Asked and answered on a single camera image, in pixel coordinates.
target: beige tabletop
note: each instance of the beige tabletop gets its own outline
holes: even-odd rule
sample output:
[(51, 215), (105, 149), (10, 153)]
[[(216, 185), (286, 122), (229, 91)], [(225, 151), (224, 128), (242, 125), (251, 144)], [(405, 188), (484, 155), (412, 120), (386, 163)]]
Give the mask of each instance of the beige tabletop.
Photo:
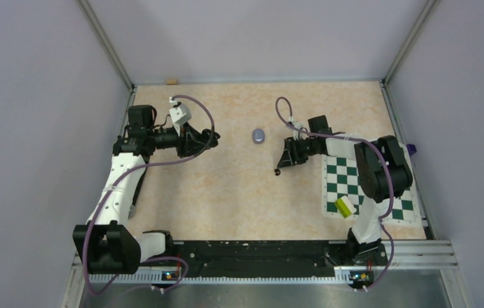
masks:
[[(157, 123), (162, 123), (170, 108), (168, 97), (175, 94), (206, 105), (221, 134), (219, 146), (190, 162), (147, 170), (136, 214), (128, 223), (133, 235), (169, 230), (176, 240), (346, 238), (353, 220), (322, 215), (320, 157), (274, 175), (283, 140), (292, 136), (278, 119), (274, 102), (287, 97), (295, 120), (304, 124), (324, 114), (333, 131), (375, 139), (393, 134), (378, 82), (139, 86), (134, 104), (154, 106)], [(184, 103), (195, 129), (210, 127), (197, 105)], [(280, 110), (288, 116), (286, 105)], [(263, 144), (253, 143), (255, 128), (264, 130)], [(151, 157), (152, 162), (175, 159), (175, 149), (157, 150)], [(396, 239), (424, 239), (421, 227), (388, 230)]]

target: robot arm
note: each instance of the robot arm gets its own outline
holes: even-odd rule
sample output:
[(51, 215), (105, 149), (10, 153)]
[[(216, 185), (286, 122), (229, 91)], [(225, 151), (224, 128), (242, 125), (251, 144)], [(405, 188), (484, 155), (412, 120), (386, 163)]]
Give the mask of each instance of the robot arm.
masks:
[[(134, 238), (125, 228), (147, 168), (134, 170), (113, 186), (129, 169), (149, 163), (156, 149), (176, 148), (178, 156), (183, 158), (195, 155), (205, 146), (212, 132), (206, 129), (199, 133), (192, 128), (188, 123), (191, 118), (188, 107), (172, 102), (170, 128), (155, 129), (158, 127), (154, 126), (157, 114), (152, 106), (141, 105), (128, 109), (128, 125), (124, 135), (118, 136), (113, 145), (112, 166), (101, 199), (107, 191), (111, 191), (111, 195), (91, 230), (87, 255), (89, 273), (135, 273), (141, 262), (163, 253), (172, 241), (167, 231), (150, 231)], [(212, 148), (218, 145), (217, 139), (220, 137), (218, 133), (213, 133)], [(87, 224), (77, 225), (72, 233), (80, 258), (83, 256), (88, 224), (96, 210), (87, 219)]]
[[(313, 133), (333, 134), (324, 115), (308, 120)], [(305, 139), (286, 138), (283, 154), (278, 162), (276, 175), (281, 168), (304, 164), (309, 156), (326, 154), (355, 160), (359, 172), (360, 185), (366, 197), (360, 207), (360, 214), (347, 235), (347, 254), (356, 263), (365, 261), (369, 253), (377, 251), (381, 244), (379, 217), (388, 209), (388, 185), (385, 171), (378, 156), (366, 144), (346, 139), (308, 137)], [(412, 173), (404, 157), (404, 152), (393, 136), (379, 138), (372, 142), (387, 163), (391, 175), (394, 196), (400, 197), (413, 182)]]

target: chessboard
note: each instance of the chessboard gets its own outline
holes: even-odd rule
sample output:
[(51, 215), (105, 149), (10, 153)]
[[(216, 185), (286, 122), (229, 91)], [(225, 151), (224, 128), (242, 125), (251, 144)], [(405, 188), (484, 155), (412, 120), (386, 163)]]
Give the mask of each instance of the chessboard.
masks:
[[(403, 149), (409, 163), (407, 151), (404, 147)], [(322, 191), (322, 213), (329, 218), (344, 219), (334, 202), (347, 196), (355, 206), (356, 212), (345, 219), (356, 219), (364, 198), (367, 198), (359, 183), (356, 162), (342, 157), (322, 156)], [(422, 227), (415, 179), (412, 186), (400, 198), (395, 198), (393, 211), (383, 222), (390, 225)]]

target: yellow sponge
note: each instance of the yellow sponge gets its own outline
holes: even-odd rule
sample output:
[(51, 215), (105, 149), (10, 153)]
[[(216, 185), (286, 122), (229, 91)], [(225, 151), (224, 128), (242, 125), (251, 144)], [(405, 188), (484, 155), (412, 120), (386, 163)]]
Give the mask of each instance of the yellow sponge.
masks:
[(336, 200), (334, 204), (344, 218), (348, 218), (353, 213), (355, 213), (355, 206), (353, 205), (353, 203), (351, 203), (351, 201), (349, 201), (349, 199), (347, 199), (347, 196), (343, 196), (340, 199)]

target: gray wall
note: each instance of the gray wall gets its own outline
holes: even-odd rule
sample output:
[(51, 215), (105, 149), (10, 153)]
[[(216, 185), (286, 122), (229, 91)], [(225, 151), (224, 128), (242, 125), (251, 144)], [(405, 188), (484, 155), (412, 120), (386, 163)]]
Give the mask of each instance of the gray wall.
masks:
[(391, 91), (433, 228), (484, 307), (484, 1), (442, 1)]
[(0, 307), (58, 307), (128, 93), (75, 1), (0, 1)]
[(426, 0), (90, 0), (135, 83), (382, 78)]

